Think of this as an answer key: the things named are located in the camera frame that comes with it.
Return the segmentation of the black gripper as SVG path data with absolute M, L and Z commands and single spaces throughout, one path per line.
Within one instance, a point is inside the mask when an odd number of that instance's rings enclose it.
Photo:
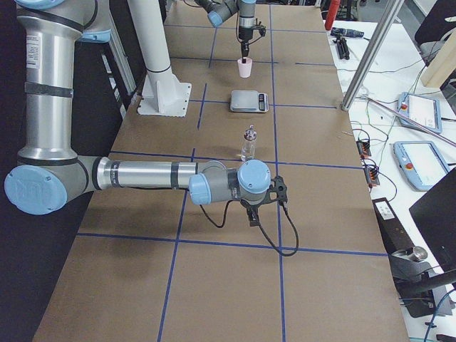
M 259 226 L 259 218 L 258 218 L 258 209 L 265 204 L 271 204 L 277 202 L 280 206 L 282 206 L 285 213 L 288 213 L 287 209 L 287 186 L 284 182 L 284 178 L 280 175 L 271 179 L 271 184 L 269 188 L 266 190 L 264 194 L 264 198 L 257 204 L 252 204 L 245 199 L 241 200 L 241 205 L 246 208 L 247 216 L 249 219 L 249 226 L 250 227 L 258 227 Z
M 242 63 L 247 62 L 249 44 L 254 32 L 258 31 L 261 37 L 266 35 L 266 26 L 255 17 L 240 16 L 237 24 L 237 38 L 241 44 Z

